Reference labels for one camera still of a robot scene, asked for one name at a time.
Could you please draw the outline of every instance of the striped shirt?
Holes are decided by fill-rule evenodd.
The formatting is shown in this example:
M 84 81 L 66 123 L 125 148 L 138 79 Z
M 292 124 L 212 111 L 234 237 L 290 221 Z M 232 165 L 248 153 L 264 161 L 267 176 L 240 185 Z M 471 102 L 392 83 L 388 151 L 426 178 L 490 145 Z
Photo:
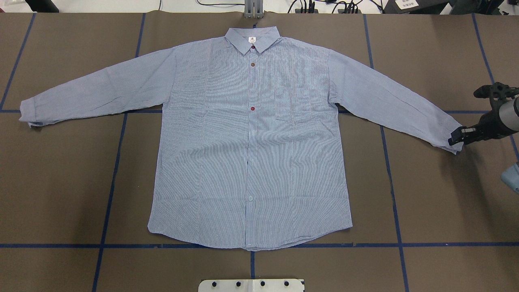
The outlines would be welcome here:
M 336 103 L 461 150 L 447 143 L 460 125 L 426 99 L 276 27 L 229 29 L 104 68 L 22 101 L 20 121 L 162 104 L 150 232 L 264 250 L 352 227 Z

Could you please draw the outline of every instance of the metal bracket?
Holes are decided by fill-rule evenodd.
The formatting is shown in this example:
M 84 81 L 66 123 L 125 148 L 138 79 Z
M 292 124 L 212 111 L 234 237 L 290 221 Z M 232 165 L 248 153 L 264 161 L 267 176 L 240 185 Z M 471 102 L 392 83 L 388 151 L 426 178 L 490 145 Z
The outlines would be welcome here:
M 263 0 L 245 0 L 245 18 L 263 18 Z
M 304 292 L 303 279 L 204 280 L 198 292 Z

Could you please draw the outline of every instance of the blue tape line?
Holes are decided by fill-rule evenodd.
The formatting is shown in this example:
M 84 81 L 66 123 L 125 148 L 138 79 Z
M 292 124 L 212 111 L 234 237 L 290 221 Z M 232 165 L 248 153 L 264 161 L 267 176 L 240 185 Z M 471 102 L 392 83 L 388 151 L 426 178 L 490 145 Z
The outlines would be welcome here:
M 162 110 L 131 110 L 129 114 L 161 114 Z
M 519 242 L 418 242 L 418 243 L 303 243 L 289 248 L 396 248 L 396 247 L 471 247 L 471 246 L 519 246 Z M 127 248 L 127 249 L 176 249 L 209 248 L 198 244 L 62 244 L 62 243 L 0 243 L 0 248 Z
M 16 57 L 15 65 L 12 67 L 11 76 L 9 76 L 9 81 L 7 81 L 7 86 L 5 87 L 4 96 L 2 97 L 2 101 L 0 101 L 0 110 L 4 107 L 4 103 L 7 98 L 7 93 L 9 92 L 9 88 L 11 87 L 12 79 L 15 76 L 16 68 L 18 67 L 20 58 L 22 57 L 22 52 L 23 52 L 23 49 L 25 48 L 25 44 L 27 43 L 27 39 L 29 38 L 29 33 L 31 32 L 31 28 L 32 28 L 35 18 L 36 18 L 36 13 L 33 13 L 32 17 L 31 17 L 31 22 L 29 22 L 29 27 L 27 27 L 27 32 L 25 33 L 25 37 L 23 38 L 22 46 L 20 47 L 20 51 L 18 52 L 18 56 Z
M 0 243 L 0 248 L 99 248 L 100 244 Z
M 398 247 L 398 243 L 303 243 L 294 248 L 356 248 L 356 247 Z
M 517 145 L 515 145 L 515 139 L 513 135 L 510 135 L 510 140 L 512 141 L 512 147 L 514 147 L 515 159 L 519 161 L 519 152 L 517 151 Z
M 142 20 L 141 20 L 141 30 L 139 31 L 139 40 L 137 41 L 137 50 L 135 50 L 136 58 L 139 56 L 139 53 L 141 51 L 142 32 L 144 31 L 144 21 L 145 20 L 146 20 L 146 13 L 143 13 Z
M 114 198 L 115 178 L 117 176 L 117 171 L 119 169 L 119 160 L 120 160 L 120 156 L 121 156 L 122 139 L 125 136 L 127 119 L 128 119 L 128 114 L 125 113 L 124 118 L 122 120 L 121 135 L 119 137 L 119 146 L 117 147 L 117 156 L 115 157 L 115 166 L 114 166 L 114 173 L 112 175 L 112 185 L 110 186 L 110 195 L 108 196 L 108 204 L 106 206 L 106 214 L 104 216 L 103 234 L 101 235 L 101 247 L 99 248 L 98 260 L 97 260 L 97 264 L 95 265 L 95 274 L 94 274 L 94 280 L 93 280 L 93 284 L 92 284 L 92 292 L 95 292 L 97 290 L 99 271 L 101 270 L 101 262 L 103 260 L 104 242 L 106 240 L 106 232 L 108 230 L 108 220 L 110 218 L 110 211 L 112 209 L 112 200 Z
M 20 110 L 0 110 L 0 113 L 20 113 Z
M 432 243 L 403 243 L 403 247 L 470 247 L 470 246 L 519 246 L 519 242 L 432 242 Z
M 488 76 L 490 76 L 490 81 L 492 82 L 492 84 L 494 84 L 494 76 L 492 76 L 492 71 L 490 70 L 490 65 L 488 64 L 488 60 L 485 55 L 485 50 L 483 49 L 483 43 L 481 42 L 481 37 L 480 37 L 480 30 L 477 28 L 476 14 L 474 14 L 474 13 L 472 14 L 472 22 L 474 23 L 477 42 L 480 44 L 480 50 L 481 50 L 481 54 L 483 55 L 483 60 L 485 61 L 485 66 L 487 67 Z
M 488 111 L 444 111 L 448 114 L 486 114 Z
M 393 199 L 393 216 L 394 216 L 394 225 L 397 230 L 397 240 L 399 243 L 399 252 L 400 252 L 400 264 L 402 266 L 402 275 L 404 278 L 404 288 L 406 292 L 409 292 L 409 283 L 407 281 L 407 270 L 405 267 L 405 259 L 404 259 L 404 249 L 402 247 L 402 236 L 400 234 L 400 222 L 398 220 L 398 210 L 397 210 L 397 200 L 394 196 L 394 187 L 393 187 L 393 177 L 391 175 L 391 166 L 389 164 L 389 155 L 388 148 L 386 144 L 386 134 L 384 133 L 384 127 L 380 126 L 380 134 L 382 135 L 382 145 L 384 147 L 384 157 L 386 159 L 386 169 L 389 176 L 389 185 L 391 187 L 391 198 Z
M 371 43 L 370 43 L 370 34 L 367 26 L 367 17 L 365 14 L 362 15 L 364 18 L 364 30 L 366 32 L 366 43 L 367 43 L 367 52 L 370 57 L 370 67 L 371 69 L 375 69 L 373 65 L 373 55 L 371 52 Z M 409 292 L 409 283 L 407 281 L 407 269 L 405 267 L 405 259 L 404 259 L 404 248 L 402 247 L 402 237 L 400 236 L 400 223 L 398 221 L 398 211 L 397 211 L 397 202 L 394 197 L 394 188 L 393 188 L 393 178 L 391 176 L 391 167 L 389 166 L 389 157 L 386 145 L 386 135 L 384 134 L 384 127 L 380 126 L 380 134 L 382 135 L 382 144 L 384 146 L 384 156 L 386 158 L 386 168 L 389 176 L 389 183 L 391 186 L 391 197 L 393 199 L 393 216 L 394 216 L 394 225 L 397 230 L 397 239 L 398 239 L 398 250 L 400 252 L 400 265 L 402 266 L 402 277 L 404 280 L 404 288 L 406 292 Z
M 362 17 L 364 18 L 364 31 L 366 32 L 366 43 L 367 43 L 367 53 L 370 57 L 370 67 L 373 69 L 373 56 L 371 54 L 371 43 L 370 43 L 370 33 L 367 29 L 367 17 L 366 14 L 363 14 Z
M 251 251 L 251 279 L 256 279 L 255 257 L 256 257 L 256 252 Z
M 99 272 L 101 271 L 101 261 L 103 260 L 103 251 L 104 251 L 104 249 L 101 247 L 99 249 L 97 264 L 95 265 L 95 274 L 94 274 L 94 282 L 92 283 L 92 292 L 95 292 L 97 290 Z

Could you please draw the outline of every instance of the long-sleeve button-up shirt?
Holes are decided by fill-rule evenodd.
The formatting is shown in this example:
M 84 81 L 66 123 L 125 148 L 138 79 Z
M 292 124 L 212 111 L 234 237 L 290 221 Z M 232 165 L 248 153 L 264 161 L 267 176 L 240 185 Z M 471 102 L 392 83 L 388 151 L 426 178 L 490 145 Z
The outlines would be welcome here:
M 352 226 L 336 103 L 449 146 L 460 125 L 418 94 L 276 27 L 229 29 L 21 103 L 44 126 L 162 104 L 148 229 L 209 247 L 276 249 Z

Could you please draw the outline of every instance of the sleeve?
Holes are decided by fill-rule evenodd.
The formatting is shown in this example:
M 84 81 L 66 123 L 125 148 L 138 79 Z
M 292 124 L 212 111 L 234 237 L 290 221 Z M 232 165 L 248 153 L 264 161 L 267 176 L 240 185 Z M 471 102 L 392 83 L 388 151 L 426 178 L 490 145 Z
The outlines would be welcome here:
M 456 154 L 463 143 L 450 146 L 450 133 L 461 126 L 430 101 L 389 77 L 335 51 L 328 57 L 329 103 L 352 114 L 407 133 Z
M 174 48 L 160 50 L 56 86 L 22 101 L 20 121 L 45 126 L 165 103 L 173 86 L 174 60 Z

